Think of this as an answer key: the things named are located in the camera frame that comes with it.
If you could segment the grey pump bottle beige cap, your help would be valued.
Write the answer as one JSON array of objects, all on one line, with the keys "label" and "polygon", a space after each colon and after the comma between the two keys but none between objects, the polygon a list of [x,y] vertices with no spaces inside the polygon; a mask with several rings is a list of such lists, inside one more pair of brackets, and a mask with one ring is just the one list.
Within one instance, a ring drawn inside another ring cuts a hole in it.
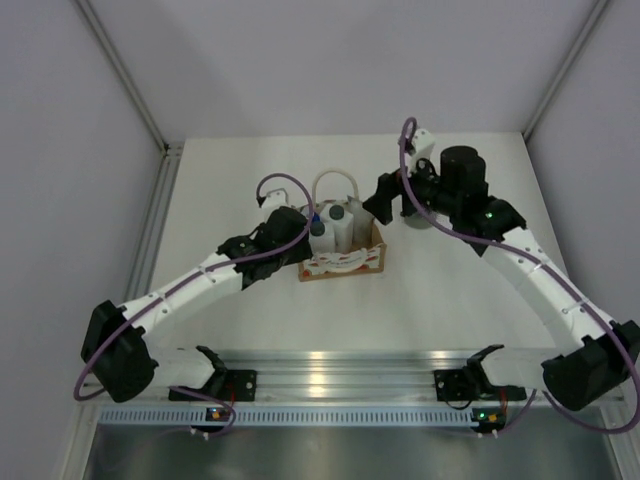
[{"label": "grey pump bottle beige cap", "polygon": [[409,216],[403,218],[406,226],[414,230],[426,230],[434,227],[435,223],[438,223],[438,214],[434,211],[427,211],[427,215],[422,215],[420,212],[415,212]]}]

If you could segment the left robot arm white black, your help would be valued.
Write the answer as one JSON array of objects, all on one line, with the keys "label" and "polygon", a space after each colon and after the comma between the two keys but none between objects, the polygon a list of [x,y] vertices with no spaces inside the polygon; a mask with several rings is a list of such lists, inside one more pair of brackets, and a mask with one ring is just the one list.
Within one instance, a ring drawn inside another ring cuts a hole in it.
[{"label": "left robot arm white black", "polygon": [[219,397],[228,369],[206,346],[163,347],[160,339],[216,301],[310,258],[310,220],[281,206],[248,235],[232,237],[203,263],[164,287],[122,305],[94,308],[81,358],[114,402],[148,388],[167,388],[172,401]]}]

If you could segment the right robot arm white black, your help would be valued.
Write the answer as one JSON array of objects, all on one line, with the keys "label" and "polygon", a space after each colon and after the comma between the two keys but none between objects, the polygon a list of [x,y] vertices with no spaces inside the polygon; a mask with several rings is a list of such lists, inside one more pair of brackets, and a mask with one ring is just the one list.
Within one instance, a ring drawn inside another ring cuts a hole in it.
[{"label": "right robot arm white black", "polygon": [[364,206],[380,223],[393,219],[401,198],[404,217],[419,215],[469,245],[533,310],[553,344],[528,357],[491,345],[466,366],[465,384],[478,397],[500,387],[542,391],[562,412],[579,411],[624,382],[639,383],[639,326],[619,323],[589,300],[543,252],[524,217],[489,192],[486,162],[472,147],[402,146],[399,166],[382,174]]}]

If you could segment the burlap watermelon canvas bag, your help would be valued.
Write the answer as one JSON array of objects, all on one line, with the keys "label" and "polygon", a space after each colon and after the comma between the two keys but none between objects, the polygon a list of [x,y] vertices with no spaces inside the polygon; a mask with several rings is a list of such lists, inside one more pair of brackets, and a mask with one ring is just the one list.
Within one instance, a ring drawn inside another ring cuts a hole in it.
[{"label": "burlap watermelon canvas bag", "polygon": [[[319,197],[317,193],[318,185],[321,180],[329,175],[339,175],[349,181],[351,191],[344,198],[322,200]],[[317,213],[320,217],[321,211],[327,204],[338,204],[348,210],[348,196],[361,200],[355,178],[346,171],[337,168],[326,169],[318,173],[312,183],[311,195],[314,201],[313,206],[305,206],[300,209],[300,212],[310,220],[314,213]],[[384,271],[386,249],[387,245],[374,220],[369,244],[362,245],[353,242],[349,253],[339,253],[337,251],[325,254],[313,253],[309,260],[304,260],[298,264],[298,280],[310,282],[359,274],[381,273]]]}]

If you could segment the silver refill pouch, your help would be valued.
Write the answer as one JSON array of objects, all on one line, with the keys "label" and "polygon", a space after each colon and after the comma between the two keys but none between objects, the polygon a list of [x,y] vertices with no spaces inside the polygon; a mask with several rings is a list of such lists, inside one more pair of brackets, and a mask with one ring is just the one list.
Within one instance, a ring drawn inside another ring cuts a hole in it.
[{"label": "silver refill pouch", "polygon": [[369,244],[372,235],[374,216],[368,212],[363,202],[356,197],[347,197],[348,210],[353,216],[353,242]]}]

